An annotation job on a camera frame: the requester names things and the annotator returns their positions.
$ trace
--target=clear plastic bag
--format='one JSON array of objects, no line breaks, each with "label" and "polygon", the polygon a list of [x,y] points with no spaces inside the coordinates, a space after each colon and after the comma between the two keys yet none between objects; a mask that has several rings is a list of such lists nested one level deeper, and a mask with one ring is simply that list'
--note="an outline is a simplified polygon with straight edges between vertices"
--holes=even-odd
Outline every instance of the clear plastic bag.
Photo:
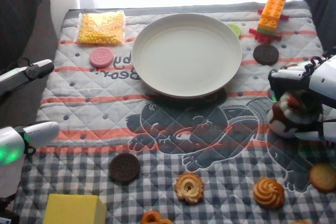
[{"label": "clear plastic bag", "polygon": [[80,14],[75,42],[118,45],[124,41],[125,14],[122,10]]}]

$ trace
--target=dark brown cookie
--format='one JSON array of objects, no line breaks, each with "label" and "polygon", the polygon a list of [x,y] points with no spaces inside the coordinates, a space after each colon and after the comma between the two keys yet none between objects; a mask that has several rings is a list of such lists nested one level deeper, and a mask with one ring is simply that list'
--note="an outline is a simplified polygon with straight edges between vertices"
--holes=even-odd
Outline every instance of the dark brown cookie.
[{"label": "dark brown cookie", "polygon": [[253,58],[262,65],[272,66],[279,59],[279,51],[271,45],[259,45],[253,51]]},{"label": "dark brown cookie", "polygon": [[129,183],[139,175],[139,172],[139,160],[129,153],[119,154],[110,163],[110,176],[119,182]]}]

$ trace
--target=black curtain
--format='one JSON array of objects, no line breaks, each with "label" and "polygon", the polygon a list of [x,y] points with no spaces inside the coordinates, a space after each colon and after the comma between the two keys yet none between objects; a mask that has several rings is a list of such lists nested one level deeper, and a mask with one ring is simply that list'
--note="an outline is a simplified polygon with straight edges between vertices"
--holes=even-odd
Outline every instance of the black curtain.
[{"label": "black curtain", "polygon": [[21,57],[41,0],[0,0],[0,69]]},{"label": "black curtain", "polygon": [[324,50],[336,46],[336,0],[305,0]]}]

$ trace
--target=checkered fabric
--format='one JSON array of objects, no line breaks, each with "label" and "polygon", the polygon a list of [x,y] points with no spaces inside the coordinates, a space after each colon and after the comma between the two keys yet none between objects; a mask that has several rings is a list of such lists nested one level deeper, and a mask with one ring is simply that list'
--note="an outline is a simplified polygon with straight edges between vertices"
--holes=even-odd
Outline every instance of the checkered fabric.
[{"label": "checkered fabric", "polygon": [[[323,145],[284,141],[267,127],[267,75],[272,68],[321,55],[311,14],[303,3],[288,3],[288,22],[279,26],[282,41],[273,67],[261,66],[252,53],[258,42],[248,33],[256,28],[262,5],[197,7],[195,11],[238,25],[243,61],[224,90],[202,100],[176,103],[157,99],[132,66],[134,38],[150,22],[185,8],[125,11],[125,43],[109,47],[113,66],[98,70],[89,64],[95,47],[74,44],[78,18],[64,20],[55,71],[43,94],[38,120],[60,124],[59,136],[26,159],[15,200],[21,223],[42,223],[48,195],[98,195],[106,204],[106,223],[139,223],[148,210],[183,223],[336,223],[334,193],[321,194],[308,178],[319,161],[336,162],[334,150]],[[335,110],[325,108],[335,118]],[[120,153],[132,153],[141,165],[139,178],[122,185],[112,181],[109,164]],[[194,172],[204,182],[204,198],[196,205],[178,200],[174,184],[180,174]],[[261,208],[253,185],[275,178],[285,188],[278,210]]]}]

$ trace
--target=white plate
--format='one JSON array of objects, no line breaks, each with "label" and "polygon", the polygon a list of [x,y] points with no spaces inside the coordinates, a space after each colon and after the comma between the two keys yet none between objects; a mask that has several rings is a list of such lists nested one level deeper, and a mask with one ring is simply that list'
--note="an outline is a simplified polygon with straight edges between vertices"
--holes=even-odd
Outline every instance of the white plate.
[{"label": "white plate", "polygon": [[132,59],[141,79],[177,98],[197,98],[223,87],[237,72],[239,39],[219,20],[176,14],[146,26],[137,36]]}]

